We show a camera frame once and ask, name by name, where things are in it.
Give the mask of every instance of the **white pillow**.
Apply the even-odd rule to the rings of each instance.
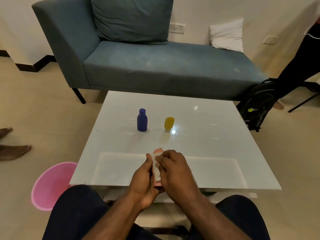
[[[243,53],[242,24],[243,18],[225,24],[211,25],[211,46]]]

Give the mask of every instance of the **black pants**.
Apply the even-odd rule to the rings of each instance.
[[[219,202],[216,207],[252,240],[270,240],[266,225],[257,207],[248,198],[234,195]],[[100,196],[86,185],[66,190],[55,204],[43,240],[81,240],[108,211]],[[142,227],[134,224],[128,240],[159,240]],[[201,240],[193,229],[188,240]]]
[[[320,38],[320,24],[315,23],[308,33]],[[320,72],[320,40],[306,35],[295,57],[276,80],[275,99],[286,96],[318,72]]]

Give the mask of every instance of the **purple bottle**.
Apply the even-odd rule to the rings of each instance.
[[[137,127],[138,131],[147,131],[148,117],[146,116],[146,110],[144,108],[139,109],[139,115],[137,117]]]

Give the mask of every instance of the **black backpack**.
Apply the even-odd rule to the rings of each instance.
[[[236,107],[249,130],[259,132],[267,113],[275,103],[275,83],[270,79],[252,87]]]

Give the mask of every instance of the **pink bucket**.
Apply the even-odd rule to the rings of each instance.
[[[46,170],[34,183],[31,202],[39,210],[50,211],[70,185],[77,163],[66,161]]]

